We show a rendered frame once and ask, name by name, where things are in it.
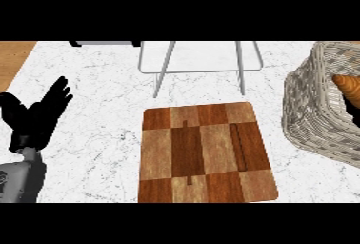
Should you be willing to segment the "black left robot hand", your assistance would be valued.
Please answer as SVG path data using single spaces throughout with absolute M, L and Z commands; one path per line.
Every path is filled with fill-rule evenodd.
M 68 79 L 64 76 L 55 81 L 42 101 L 30 108 L 9 92 L 0 92 L 2 118 L 14 129 L 9 146 L 12 153 L 20 153 L 24 148 L 40 151 L 46 147 L 58 119 L 73 98 Z

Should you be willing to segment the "brown wooden panel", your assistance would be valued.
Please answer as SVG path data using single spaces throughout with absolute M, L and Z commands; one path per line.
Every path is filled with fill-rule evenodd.
M 36 45 L 36 41 L 0 41 L 0 92 L 8 90 Z

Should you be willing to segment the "grey and black appliance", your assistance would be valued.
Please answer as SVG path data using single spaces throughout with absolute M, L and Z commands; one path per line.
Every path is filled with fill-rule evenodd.
M 142 41 L 70 41 L 73 47 L 83 45 L 132 45 L 141 47 Z

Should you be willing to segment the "checkered wooden cutting board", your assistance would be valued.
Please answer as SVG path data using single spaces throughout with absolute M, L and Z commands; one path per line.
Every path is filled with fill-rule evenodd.
M 257 202 L 278 197 L 251 103 L 144 112 L 141 202 Z

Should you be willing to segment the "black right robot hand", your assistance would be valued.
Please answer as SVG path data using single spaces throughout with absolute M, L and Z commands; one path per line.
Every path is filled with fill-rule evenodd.
M 346 112 L 353 116 L 353 122 L 360 123 L 360 109 L 352 104 L 352 102 L 344 98 L 346 101 Z

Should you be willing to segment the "pale wicker basket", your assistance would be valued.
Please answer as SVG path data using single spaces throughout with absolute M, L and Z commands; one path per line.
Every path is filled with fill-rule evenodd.
M 360 75 L 360 44 L 318 41 L 285 79 L 284 133 L 300 149 L 360 168 L 360 128 L 346 112 L 335 74 Z

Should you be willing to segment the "golden brown croissant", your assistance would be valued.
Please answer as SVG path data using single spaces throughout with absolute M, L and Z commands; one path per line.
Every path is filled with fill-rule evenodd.
M 360 109 L 360 76 L 335 74 L 332 81 L 352 105 Z

